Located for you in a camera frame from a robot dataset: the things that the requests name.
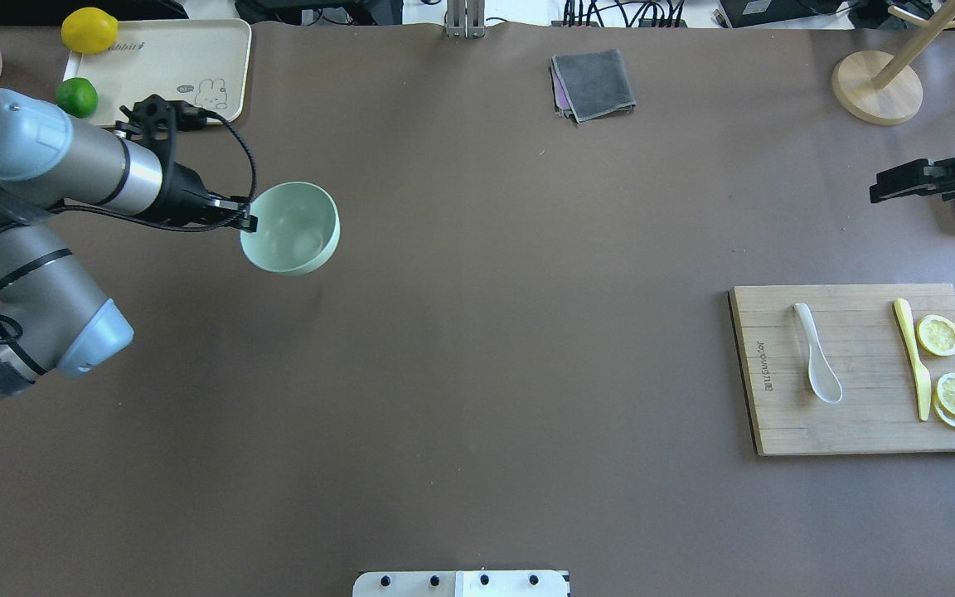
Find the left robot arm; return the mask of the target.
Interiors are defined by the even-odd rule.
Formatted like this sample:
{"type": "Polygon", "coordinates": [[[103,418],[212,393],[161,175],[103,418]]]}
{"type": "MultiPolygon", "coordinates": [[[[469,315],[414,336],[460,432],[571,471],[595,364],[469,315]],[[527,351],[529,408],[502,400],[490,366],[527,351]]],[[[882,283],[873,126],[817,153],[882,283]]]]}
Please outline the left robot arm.
{"type": "Polygon", "coordinates": [[[49,371],[82,376],[133,328],[50,227],[68,211],[174,233],[253,233],[252,196],[225,197],[176,162],[176,135],[216,113],[151,95],[111,131],[0,88],[0,400],[49,371]]]}

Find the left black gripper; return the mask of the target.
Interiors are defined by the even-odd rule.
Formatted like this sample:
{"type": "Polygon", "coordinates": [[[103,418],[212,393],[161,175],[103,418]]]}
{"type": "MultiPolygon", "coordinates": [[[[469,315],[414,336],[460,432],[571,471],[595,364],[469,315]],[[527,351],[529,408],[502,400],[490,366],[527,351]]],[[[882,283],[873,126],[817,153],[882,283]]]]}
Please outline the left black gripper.
{"type": "Polygon", "coordinates": [[[230,227],[243,233],[254,233],[258,230],[259,218],[249,212],[235,212],[227,218],[217,220],[216,209],[246,211],[249,207],[250,201],[247,201],[246,197],[210,197],[196,171],[178,163],[171,163],[167,170],[164,170],[162,189],[149,207],[144,209],[144,220],[160,226],[209,224],[210,231],[230,227]]]}

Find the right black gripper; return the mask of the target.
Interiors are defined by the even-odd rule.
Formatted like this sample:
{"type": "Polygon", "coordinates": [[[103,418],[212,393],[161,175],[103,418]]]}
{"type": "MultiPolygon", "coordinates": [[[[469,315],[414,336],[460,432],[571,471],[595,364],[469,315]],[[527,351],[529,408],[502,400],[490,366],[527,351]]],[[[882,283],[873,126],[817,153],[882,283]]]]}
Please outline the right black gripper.
{"type": "Polygon", "coordinates": [[[944,201],[954,200],[955,158],[916,159],[891,167],[876,175],[876,183],[869,188],[871,204],[912,196],[940,196],[944,201]]]}

